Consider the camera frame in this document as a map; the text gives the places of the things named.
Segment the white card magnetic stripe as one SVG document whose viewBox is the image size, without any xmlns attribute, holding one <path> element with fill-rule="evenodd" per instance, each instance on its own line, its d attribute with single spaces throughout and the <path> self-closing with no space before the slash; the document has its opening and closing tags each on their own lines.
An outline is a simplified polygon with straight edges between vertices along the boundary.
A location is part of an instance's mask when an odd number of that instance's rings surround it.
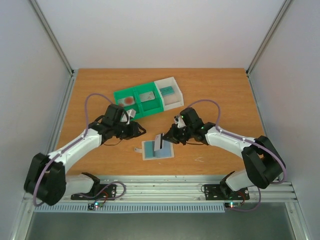
<svg viewBox="0 0 320 240">
<path fill-rule="evenodd" d="M 155 136 L 155 139 L 154 139 L 154 147 L 153 147 L 153 150 L 155 152 L 161 150 L 163 148 L 163 145 L 164 145 L 164 134 L 163 133 L 160 133 L 158 135 Z"/>
</svg>

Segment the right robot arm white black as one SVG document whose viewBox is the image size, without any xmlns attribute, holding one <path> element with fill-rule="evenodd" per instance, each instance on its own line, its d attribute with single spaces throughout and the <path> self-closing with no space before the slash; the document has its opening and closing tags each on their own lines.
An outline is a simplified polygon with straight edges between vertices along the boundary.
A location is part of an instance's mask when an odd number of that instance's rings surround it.
<svg viewBox="0 0 320 240">
<path fill-rule="evenodd" d="M 266 136 L 245 137 L 215 123 L 203 123 L 192 107 L 175 116 L 174 123 L 163 136 L 163 140 L 172 144 L 186 145 L 190 139 L 221 148 L 243 160 L 243 170 L 229 173 L 219 183 L 219 191 L 226 200 L 244 188 L 266 189 L 279 175 L 285 175 L 286 165 Z"/>
</svg>

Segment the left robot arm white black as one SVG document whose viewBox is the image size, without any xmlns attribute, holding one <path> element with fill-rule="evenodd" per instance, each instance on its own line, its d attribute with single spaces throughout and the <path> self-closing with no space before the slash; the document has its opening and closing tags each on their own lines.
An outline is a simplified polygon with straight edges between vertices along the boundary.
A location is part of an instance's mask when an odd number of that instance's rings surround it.
<svg viewBox="0 0 320 240">
<path fill-rule="evenodd" d="M 86 199 L 96 199 L 108 185 L 88 172 L 67 176 L 70 168 L 86 154 L 117 138 L 130 140 L 144 135 L 147 131 L 133 120 L 133 109 L 125 110 L 110 104 L 105 114 L 89 123 L 86 129 L 71 142 L 48 154 L 37 153 L 31 160 L 23 189 L 36 200 L 49 206 L 58 203 L 65 196 L 78 195 Z"/>
</svg>

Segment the beige card holder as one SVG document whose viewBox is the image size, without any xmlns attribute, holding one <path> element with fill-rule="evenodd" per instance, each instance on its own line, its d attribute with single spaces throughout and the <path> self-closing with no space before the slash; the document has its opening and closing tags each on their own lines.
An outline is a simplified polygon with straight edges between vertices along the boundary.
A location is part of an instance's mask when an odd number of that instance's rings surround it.
<svg viewBox="0 0 320 240">
<path fill-rule="evenodd" d="M 168 159 L 168 158 L 173 158 L 175 156 L 173 144 L 168 141 L 163 141 L 163 148 L 159 151 L 155 151 L 155 158 L 145 159 L 144 142 L 146 142 L 146 141 L 142 142 L 142 148 L 137 148 L 137 147 L 134 148 L 134 151 L 136 153 L 142 154 L 143 161 Z"/>
</svg>

